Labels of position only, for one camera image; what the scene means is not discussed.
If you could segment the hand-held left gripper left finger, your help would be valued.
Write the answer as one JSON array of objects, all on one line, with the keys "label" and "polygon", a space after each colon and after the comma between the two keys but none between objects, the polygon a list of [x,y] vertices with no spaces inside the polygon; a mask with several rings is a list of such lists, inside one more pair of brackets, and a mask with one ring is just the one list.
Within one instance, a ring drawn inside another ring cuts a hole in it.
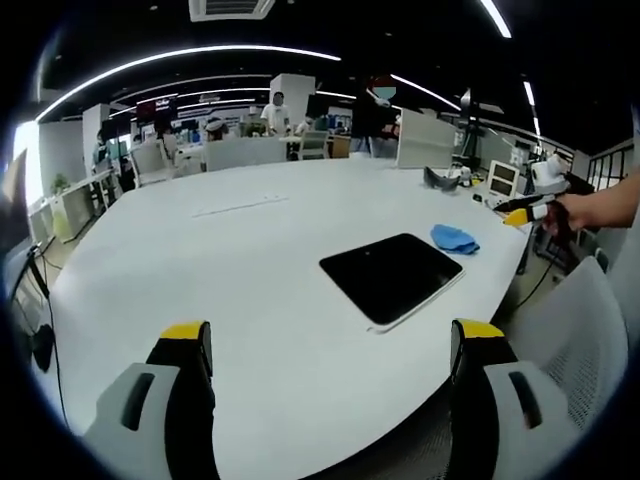
[{"label": "hand-held left gripper left finger", "polygon": [[100,395],[85,444],[119,479],[218,479],[212,374],[210,323],[169,327]]}]

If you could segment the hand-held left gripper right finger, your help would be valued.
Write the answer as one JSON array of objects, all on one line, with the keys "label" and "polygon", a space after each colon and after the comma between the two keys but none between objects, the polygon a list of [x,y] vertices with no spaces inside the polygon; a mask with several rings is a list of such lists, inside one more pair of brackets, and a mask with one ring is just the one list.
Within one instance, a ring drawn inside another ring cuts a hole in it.
[{"label": "hand-held left gripper right finger", "polygon": [[568,401],[497,327],[451,328],[451,479],[541,479],[575,441]]}]

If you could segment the person's right hand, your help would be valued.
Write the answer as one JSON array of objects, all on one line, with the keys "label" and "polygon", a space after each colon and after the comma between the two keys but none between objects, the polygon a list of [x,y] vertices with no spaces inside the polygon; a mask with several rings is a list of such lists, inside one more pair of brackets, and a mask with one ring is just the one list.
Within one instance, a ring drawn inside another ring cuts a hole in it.
[{"label": "person's right hand", "polygon": [[565,194],[557,197],[555,202],[549,205],[548,212],[542,221],[542,226],[548,233],[559,234],[562,212],[566,213],[565,223],[571,231],[578,231],[585,227],[600,228],[606,224],[598,194]]}]

